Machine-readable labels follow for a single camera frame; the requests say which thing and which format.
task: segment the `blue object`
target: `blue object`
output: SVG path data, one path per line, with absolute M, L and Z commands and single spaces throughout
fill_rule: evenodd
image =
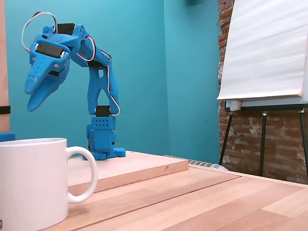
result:
M 70 59 L 81 67 L 89 67 L 88 111 L 96 115 L 98 97 L 104 90 L 110 104 L 110 116 L 93 117 L 87 127 L 89 148 L 96 160 L 125 156 L 125 149 L 114 148 L 116 118 L 119 115 L 118 89 L 112 71 L 111 55 L 94 47 L 92 37 L 83 25 L 76 25 L 72 35 L 54 34 L 54 26 L 45 26 L 30 47 L 30 63 L 25 92 L 30 94 L 28 111 L 36 110 L 65 81 Z
M 14 132 L 0 133 L 0 142 L 14 141 L 14 140 L 15 140 L 15 133 Z
M 116 118 L 114 116 L 92 117 L 92 123 L 87 126 L 87 138 L 91 153 L 96 160 L 112 157 L 124 157 L 124 148 L 114 148 L 116 134 Z

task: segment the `cable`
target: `cable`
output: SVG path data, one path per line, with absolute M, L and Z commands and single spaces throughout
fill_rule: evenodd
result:
M 38 16 L 41 15 L 41 14 L 49 14 L 49 15 L 51 15 L 51 16 L 53 17 L 54 23 L 55 23 L 55 34 L 58 34 L 58 22 L 57 22 L 57 18 L 56 18 L 52 13 L 49 13 L 49 12 L 37 12 L 37 13 L 35 13 L 35 14 L 32 16 L 32 18 L 30 18 L 30 20 L 25 24 L 25 26 L 24 26 L 24 28 L 23 28 L 23 32 L 21 33 L 21 43 L 22 43 L 24 49 L 25 49 L 28 53 L 30 53 L 30 49 L 27 48 L 27 47 L 25 46 L 25 44 L 24 44 L 24 33 L 25 33 L 25 29 L 27 28 L 27 26 L 30 24 L 30 22 L 31 22 L 33 19 L 35 19 L 36 17 L 38 17 Z
M 106 55 L 110 61 L 112 60 L 111 56 L 110 56 L 109 54 L 107 54 L 106 52 L 104 52 L 104 51 L 101 50 L 101 53 L 103 53 L 104 55 Z
M 87 62 L 90 62 L 90 61 L 92 61 L 92 60 L 95 58 L 95 56 L 96 56 L 96 45 L 95 45 L 94 39 L 93 39 L 90 35 L 86 36 L 85 39 L 90 39 L 91 42 L 92 42 L 92 45 L 93 45 L 93 55 L 92 55 L 92 58 L 91 58 L 91 59 L 87 59 L 85 56 L 83 56 L 83 55 L 80 54 L 79 52 L 77 53 L 77 55 L 78 55 L 80 58 L 82 58 L 83 60 L 85 60 L 85 61 L 87 61 Z
M 111 91 L 110 91 L 109 66 L 108 65 L 107 65 L 107 81 L 108 81 L 108 93 L 110 94 Z M 116 99 L 113 96 L 111 96 L 111 99 L 115 102 L 116 106 L 119 109 L 119 112 L 117 114 L 113 114 L 111 116 L 118 116 L 120 114 L 120 112 L 121 112 L 120 106 L 119 106 L 119 104 L 117 103 Z

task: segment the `mug handle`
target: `mug handle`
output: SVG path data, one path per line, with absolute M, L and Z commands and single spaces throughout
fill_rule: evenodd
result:
M 94 190 L 96 188 L 97 180 L 98 180 L 96 162 L 95 162 L 93 155 L 85 148 L 70 147 L 70 148 L 66 148 L 66 152 L 67 152 L 67 159 L 69 159 L 75 153 L 80 153 L 80 154 L 85 155 L 91 167 L 91 183 L 90 183 L 90 187 L 85 191 L 85 193 L 80 196 L 73 196 L 72 194 L 68 193 L 69 203 L 73 203 L 73 204 L 80 203 L 80 202 L 87 200 L 94 193 Z

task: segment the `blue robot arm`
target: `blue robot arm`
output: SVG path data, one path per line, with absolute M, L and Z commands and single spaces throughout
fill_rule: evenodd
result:
M 46 26 L 43 34 L 36 36 L 30 49 L 25 49 L 30 54 L 32 65 L 25 85 L 25 92 L 30 94 L 28 110 L 36 110 L 59 88 L 68 75 L 71 60 L 81 67 L 88 67 L 88 110 L 90 115 L 94 115 L 87 126 L 89 149 L 97 160 L 125 156 L 124 149 L 113 147 L 116 141 L 115 119 L 120 114 L 120 107 L 112 58 L 96 46 L 84 26 Z M 103 70 L 103 76 L 99 76 L 99 70 Z M 101 90 L 106 93 L 109 105 L 98 106 Z

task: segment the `easel leg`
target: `easel leg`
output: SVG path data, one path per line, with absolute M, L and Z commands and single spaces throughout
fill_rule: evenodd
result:
M 228 140 L 229 130 L 230 130 L 231 122 L 232 122 L 232 117 L 233 117 L 233 112 L 230 112 L 227 130 L 226 130 L 226 134 L 225 134 L 225 140 L 223 141 L 223 145 L 222 145 L 222 149 L 221 149 L 219 165 L 222 164 L 223 156 L 225 154 L 225 149 L 226 149 L 226 145 L 227 145 L 227 140 Z
M 304 145 L 304 154 L 305 154 L 305 163 L 306 163 L 306 170 L 308 176 L 308 142 L 307 142 L 307 131 L 306 131 L 306 124 L 305 124 L 305 112 L 304 109 L 298 111 L 299 119 L 300 119 L 300 126 L 302 128 L 302 139 Z
M 261 134 L 261 150 L 260 150 L 260 168 L 259 176 L 263 176 L 263 164 L 264 164 L 264 146 L 265 146 L 265 131 L 266 131 L 266 118 L 268 116 L 267 112 L 263 112 L 262 120 L 262 134 Z

